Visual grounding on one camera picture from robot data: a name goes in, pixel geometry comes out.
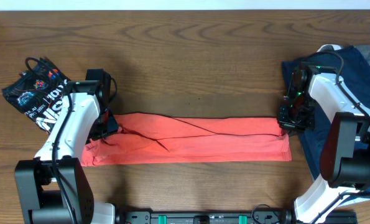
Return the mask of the red orange t-shirt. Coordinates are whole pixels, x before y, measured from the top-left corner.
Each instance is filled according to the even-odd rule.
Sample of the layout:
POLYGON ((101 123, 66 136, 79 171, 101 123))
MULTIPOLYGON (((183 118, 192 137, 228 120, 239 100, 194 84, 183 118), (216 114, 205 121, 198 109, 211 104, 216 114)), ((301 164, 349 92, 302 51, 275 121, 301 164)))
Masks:
POLYGON ((86 167, 236 161, 290 161, 289 136, 274 118, 116 115, 118 133, 84 147, 86 167))

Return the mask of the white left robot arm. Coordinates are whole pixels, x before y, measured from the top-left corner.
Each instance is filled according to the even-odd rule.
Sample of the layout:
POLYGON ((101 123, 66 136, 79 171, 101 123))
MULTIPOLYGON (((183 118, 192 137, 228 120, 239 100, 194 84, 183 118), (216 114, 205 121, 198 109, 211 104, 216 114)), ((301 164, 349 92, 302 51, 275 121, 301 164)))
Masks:
POLYGON ((14 175, 25 223, 109 223, 111 203, 97 202, 81 166, 87 142, 116 134, 109 109, 111 75, 89 69, 84 81, 70 81, 49 138, 31 160, 17 163, 14 175))

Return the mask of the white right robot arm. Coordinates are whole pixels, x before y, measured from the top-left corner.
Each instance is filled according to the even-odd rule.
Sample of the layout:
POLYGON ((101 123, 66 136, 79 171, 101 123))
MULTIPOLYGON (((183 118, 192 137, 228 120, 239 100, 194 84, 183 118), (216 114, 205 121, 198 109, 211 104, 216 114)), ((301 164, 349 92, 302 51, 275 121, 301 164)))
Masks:
POLYGON ((346 87, 342 69, 301 62, 292 72, 277 117, 282 129, 302 133, 317 124, 319 106, 330 130, 320 155, 320 174, 282 212, 279 223, 356 223, 354 212, 336 208, 350 196, 370 196, 370 109, 346 87))

